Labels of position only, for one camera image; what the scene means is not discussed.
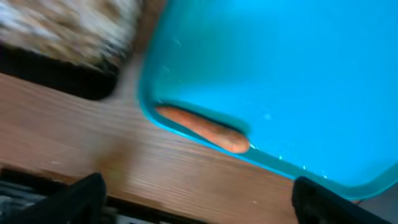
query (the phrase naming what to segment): blue tray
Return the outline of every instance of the blue tray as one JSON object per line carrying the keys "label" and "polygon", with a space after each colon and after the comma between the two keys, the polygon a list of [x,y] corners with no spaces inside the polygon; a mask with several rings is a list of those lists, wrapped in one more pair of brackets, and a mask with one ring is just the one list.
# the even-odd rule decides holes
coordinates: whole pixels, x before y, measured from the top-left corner
{"label": "blue tray", "polygon": [[[139,99],[155,124],[347,199],[398,180],[398,1],[169,0]],[[228,153],[156,113],[179,106],[241,130]]]}

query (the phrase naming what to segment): tray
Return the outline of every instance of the tray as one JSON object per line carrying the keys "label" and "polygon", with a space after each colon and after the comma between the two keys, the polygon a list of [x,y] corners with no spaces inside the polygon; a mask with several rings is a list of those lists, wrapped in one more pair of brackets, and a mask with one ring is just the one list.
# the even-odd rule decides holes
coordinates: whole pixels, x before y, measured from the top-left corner
{"label": "tray", "polygon": [[[398,181],[397,1],[171,0],[139,86],[156,125],[347,199]],[[242,131],[228,153],[156,113],[194,111]]]}

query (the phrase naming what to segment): wooden surface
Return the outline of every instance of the wooden surface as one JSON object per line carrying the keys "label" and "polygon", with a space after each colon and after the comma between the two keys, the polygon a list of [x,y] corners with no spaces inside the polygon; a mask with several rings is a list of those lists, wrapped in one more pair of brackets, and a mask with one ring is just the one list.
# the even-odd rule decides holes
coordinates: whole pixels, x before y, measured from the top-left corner
{"label": "wooden surface", "polygon": [[0,74],[0,162],[56,177],[101,171],[112,196],[211,223],[296,223],[290,180],[143,118],[140,64],[100,102]]}

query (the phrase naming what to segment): table top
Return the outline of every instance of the table top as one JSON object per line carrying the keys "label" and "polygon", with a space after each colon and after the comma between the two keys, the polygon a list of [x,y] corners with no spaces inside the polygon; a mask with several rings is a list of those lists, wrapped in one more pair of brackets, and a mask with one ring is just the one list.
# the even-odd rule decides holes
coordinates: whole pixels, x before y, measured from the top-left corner
{"label": "table top", "polygon": [[291,180],[145,120],[141,63],[103,101],[0,74],[0,162],[75,179],[101,171],[113,197],[210,223],[296,223]]}

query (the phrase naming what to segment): carrot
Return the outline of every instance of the carrot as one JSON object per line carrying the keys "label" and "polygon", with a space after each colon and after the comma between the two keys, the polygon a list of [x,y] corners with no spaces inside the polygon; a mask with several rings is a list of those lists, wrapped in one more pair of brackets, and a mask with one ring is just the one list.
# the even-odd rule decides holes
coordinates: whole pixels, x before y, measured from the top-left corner
{"label": "carrot", "polygon": [[189,130],[197,133],[209,142],[233,153],[245,153],[250,148],[249,140],[241,133],[211,122],[187,111],[169,106],[156,107],[157,112]]}

